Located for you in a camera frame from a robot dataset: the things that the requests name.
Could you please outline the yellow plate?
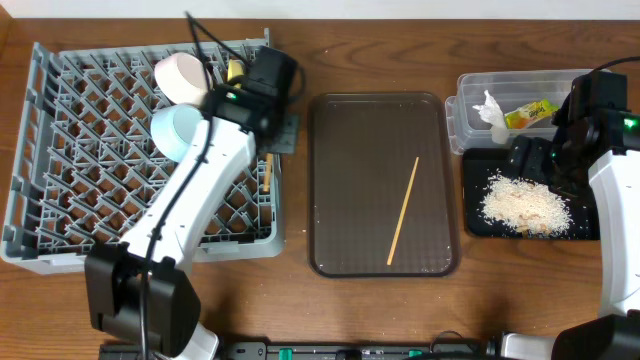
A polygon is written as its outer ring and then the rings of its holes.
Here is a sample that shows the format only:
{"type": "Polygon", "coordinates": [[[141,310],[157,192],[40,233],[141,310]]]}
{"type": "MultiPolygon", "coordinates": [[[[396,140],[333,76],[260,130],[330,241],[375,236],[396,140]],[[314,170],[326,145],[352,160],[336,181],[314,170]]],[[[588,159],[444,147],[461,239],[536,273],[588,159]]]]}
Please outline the yellow plate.
{"type": "Polygon", "coordinates": [[[242,79],[245,75],[245,66],[241,60],[232,59],[228,63],[227,68],[227,85],[236,88],[241,87],[242,79]]]}

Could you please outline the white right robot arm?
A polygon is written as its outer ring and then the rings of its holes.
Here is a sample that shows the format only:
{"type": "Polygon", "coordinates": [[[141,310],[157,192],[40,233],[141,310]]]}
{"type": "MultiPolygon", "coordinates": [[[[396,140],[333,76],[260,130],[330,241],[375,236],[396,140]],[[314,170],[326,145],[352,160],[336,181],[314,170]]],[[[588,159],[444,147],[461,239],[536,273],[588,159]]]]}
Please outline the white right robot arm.
{"type": "Polygon", "coordinates": [[[603,284],[596,319],[554,338],[506,334],[506,359],[639,357],[639,117],[613,112],[574,121],[572,148],[588,165],[599,216],[603,284]]]}

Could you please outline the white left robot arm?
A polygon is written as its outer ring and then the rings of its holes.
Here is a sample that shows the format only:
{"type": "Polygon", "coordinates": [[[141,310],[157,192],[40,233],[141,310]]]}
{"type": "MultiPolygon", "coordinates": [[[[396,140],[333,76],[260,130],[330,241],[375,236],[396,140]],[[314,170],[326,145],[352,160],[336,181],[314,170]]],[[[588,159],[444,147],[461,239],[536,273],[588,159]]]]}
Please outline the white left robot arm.
{"type": "Polygon", "coordinates": [[[141,359],[211,359],[216,336],[199,322],[190,282],[195,251],[229,187],[260,145],[282,132],[285,85],[219,85],[189,149],[152,206],[115,246],[84,263],[93,328],[139,345],[141,359]]]}

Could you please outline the pile of cooked rice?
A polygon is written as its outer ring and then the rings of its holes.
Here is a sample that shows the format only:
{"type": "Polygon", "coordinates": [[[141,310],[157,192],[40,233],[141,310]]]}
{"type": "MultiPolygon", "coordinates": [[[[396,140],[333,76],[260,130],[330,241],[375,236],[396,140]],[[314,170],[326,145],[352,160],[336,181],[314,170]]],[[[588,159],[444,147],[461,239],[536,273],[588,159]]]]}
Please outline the pile of cooked rice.
{"type": "Polygon", "coordinates": [[[528,235],[561,235],[573,224],[567,201],[546,185],[496,173],[485,189],[480,213],[487,224],[528,235]]]}

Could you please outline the blue bowl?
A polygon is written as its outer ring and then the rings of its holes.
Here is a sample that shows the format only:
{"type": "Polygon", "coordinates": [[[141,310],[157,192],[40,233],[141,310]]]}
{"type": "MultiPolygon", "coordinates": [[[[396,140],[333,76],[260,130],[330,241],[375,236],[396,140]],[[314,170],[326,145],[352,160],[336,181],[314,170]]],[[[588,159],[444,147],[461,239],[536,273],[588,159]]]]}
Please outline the blue bowl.
{"type": "Polygon", "coordinates": [[[156,148],[168,159],[181,162],[203,120],[201,112],[190,105],[173,105],[157,111],[150,132],[156,148]]]}

